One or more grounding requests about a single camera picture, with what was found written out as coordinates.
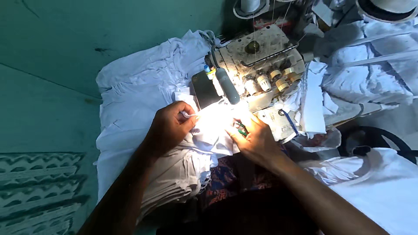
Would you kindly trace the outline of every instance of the hand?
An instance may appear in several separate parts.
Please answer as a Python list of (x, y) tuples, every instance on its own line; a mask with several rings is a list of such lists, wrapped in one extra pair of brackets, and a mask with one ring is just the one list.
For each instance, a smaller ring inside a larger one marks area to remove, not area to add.
[(274, 141), (270, 126), (250, 112), (238, 120), (245, 125), (249, 134), (245, 137), (234, 127), (228, 127), (226, 132), (231, 136), (244, 156), (256, 164), (270, 169), (274, 158), (284, 154)]
[(192, 116), (187, 119), (181, 111), (195, 114), (193, 108), (184, 101), (174, 102), (158, 110), (139, 149), (158, 158), (176, 147), (196, 125), (198, 118)]

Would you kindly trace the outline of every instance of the forearm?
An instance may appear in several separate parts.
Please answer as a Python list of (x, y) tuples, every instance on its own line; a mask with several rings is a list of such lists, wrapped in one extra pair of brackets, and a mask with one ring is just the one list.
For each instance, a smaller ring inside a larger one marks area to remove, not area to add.
[(388, 234), (357, 208), (301, 169), (287, 156), (276, 156), (271, 171), (298, 198), (326, 235)]
[(133, 234), (157, 157), (139, 147), (78, 234)]

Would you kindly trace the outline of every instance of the white fabric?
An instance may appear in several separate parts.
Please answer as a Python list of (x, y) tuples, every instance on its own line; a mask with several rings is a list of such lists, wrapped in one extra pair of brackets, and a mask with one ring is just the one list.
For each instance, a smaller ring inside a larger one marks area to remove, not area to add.
[[(191, 98), (191, 76), (203, 70), (210, 47), (200, 33), (188, 31), (181, 39), (171, 38), (159, 46), (120, 58), (105, 66), (97, 76), (102, 93), (101, 130), (96, 140), (98, 199), (121, 173), (130, 156), (143, 141), (154, 115), (175, 99)], [(190, 105), (197, 109), (192, 100)], [(191, 133), (176, 148), (155, 163), (144, 193), (141, 216), (168, 202), (185, 202), (208, 182), (210, 167), (218, 154), (202, 151)]]
[(418, 167), (390, 148), (307, 169), (393, 235), (418, 234)]
[[(418, 77), (418, 55), (403, 59), (402, 53), (418, 49), (418, 38), (399, 35), (407, 30), (413, 31), (411, 23), (361, 20), (328, 31), (315, 46), (316, 56), (328, 63), (324, 90), (353, 103), (410, 104), (413, 94), (405, 81)], [(399, 59), (383, 59), (391, 54)]]
[(283, 101), (283, 110), (285, 112), (296, 112), (295, 121), (302, 127), (300, 133), (307, 135), (309, 138), (317, 133), (326, 133), (323, 111), (326, 107), (323, 106), (327, 105), (329, 107), (332, 104), (329, 100), (324, 103), (320, 87), (325, 69), (325, 63), (309, 62), (298, 85), (299, 89), (289, 97), (285, 97)]

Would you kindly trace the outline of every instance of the teal wall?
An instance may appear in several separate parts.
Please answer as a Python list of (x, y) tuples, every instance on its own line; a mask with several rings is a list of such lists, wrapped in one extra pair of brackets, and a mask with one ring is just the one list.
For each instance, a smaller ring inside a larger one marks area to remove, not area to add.
[(234, 0), (2, 0), (0, 63), (100, 97), (107, 63), (187, 30), (219, 34)]
[(77, 174), (88, 175), (80, 195), (90, 195), (75, 214), (77, 230), (97, 202), (101, 101), (0, 65), (0, 153), (85, 152)]

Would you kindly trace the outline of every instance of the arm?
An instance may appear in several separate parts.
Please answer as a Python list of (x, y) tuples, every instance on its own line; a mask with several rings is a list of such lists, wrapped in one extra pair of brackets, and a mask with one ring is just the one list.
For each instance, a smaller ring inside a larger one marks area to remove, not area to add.
[(251, 113), (241, 117), (241, 122), (249, 132), (247, 137), (232, 127), (226, 131), (242, 154), (276, 174), (324, 234), (388, 234), (344, 198), (290, 160), (277, 146), (267, 124)]
[(157, 111), (144, 141), (77, 234), (133, 234), (155, 161), (177, 146), (196, 124), (197, 116), (185, 119), (181, 111), (194, 114), (183, 101)]

